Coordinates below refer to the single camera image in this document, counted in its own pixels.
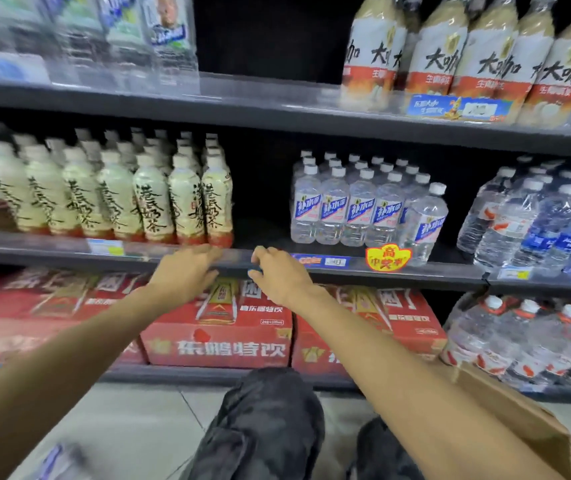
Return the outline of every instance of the cardboard box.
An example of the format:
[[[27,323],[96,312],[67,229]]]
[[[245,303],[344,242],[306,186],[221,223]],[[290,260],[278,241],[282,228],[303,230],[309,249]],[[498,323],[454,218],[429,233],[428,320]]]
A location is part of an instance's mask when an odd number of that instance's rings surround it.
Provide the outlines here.
[[[571,435],[551,412],[469,363],[450,367],[435,362],[432,367],[472,396],[563,478],[571,480]]]
[[[339,303],[393,337],[408,350],[433,360],[447,336],[420,291],[377,290],[364,286],[325,286]],[[304,374],[347,376],[327,343],[303,318],[296,316],[292,367]]]
[[[145,284],[145,275],[26,268],[0,283],[0,360],[32,350]],[[139,341],[120,363],[145,363]]]
[[[250,281],[219,278],[141,334],[150,363],[193,367],[287,366],[292,313]]]

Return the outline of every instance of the floor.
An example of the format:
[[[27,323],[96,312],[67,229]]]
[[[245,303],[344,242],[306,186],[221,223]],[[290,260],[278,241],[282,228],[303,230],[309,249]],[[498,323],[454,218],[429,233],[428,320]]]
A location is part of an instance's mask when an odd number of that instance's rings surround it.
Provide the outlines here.
[[[224,388],[97,384],[10,477],[23,480],[50,448],[80,444],[95,480],[177,480],[219,409]],[[356,434],[374,416],[354,396],[319,393],[326,440],[313,480],[340,480]],[[571,404],[544,404],[571,431]]]

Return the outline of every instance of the leg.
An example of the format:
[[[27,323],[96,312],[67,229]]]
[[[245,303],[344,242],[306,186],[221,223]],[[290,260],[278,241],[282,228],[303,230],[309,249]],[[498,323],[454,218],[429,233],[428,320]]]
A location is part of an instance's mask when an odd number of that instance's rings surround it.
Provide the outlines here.
[[[325,436],[312,387],[290,368],[250,372],[228,391],[184,480],[308,480]]]
[[[417,464],[381,417],[372,419],[359,431],[356,465],[351,473],[352,480],[424,480]]]

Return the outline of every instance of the red cardboard box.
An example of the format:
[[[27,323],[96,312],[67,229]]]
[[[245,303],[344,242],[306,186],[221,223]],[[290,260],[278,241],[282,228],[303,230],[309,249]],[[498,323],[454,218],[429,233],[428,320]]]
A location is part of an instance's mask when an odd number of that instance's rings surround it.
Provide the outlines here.
[[[445,346],[447,336],[420,291],[362,286],[326,288],[343,306],[426,360],[433,360]],[[304,374],[347,375],[327,343],[299,316],[292,367]]]
[[[32,350],[145,284],[145,275],[26,268],[0,283],[0,360]],[[120,363],[145,363],[138,341]]]
[[[208,292],[158,318],[141,338],[156,365],[284,367],[292,313],[250,280],[219,278]]]

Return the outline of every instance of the hand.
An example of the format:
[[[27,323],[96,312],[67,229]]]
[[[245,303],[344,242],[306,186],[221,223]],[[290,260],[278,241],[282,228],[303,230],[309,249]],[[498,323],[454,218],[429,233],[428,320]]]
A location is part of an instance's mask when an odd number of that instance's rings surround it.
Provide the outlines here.
[[[154,300],[159,314],[168,313],[191,301],[212,284],[219,272],[210,270],[210,266],[222,254],[222,250],[209,244],[185,246],[163,256],[142,290]]]
[[[314,286],[305,267],[285,251],[257,246],[252,263],[258,264],[263,273],[251,269],[248,276],[277,305],[292,309],[297,295]]]

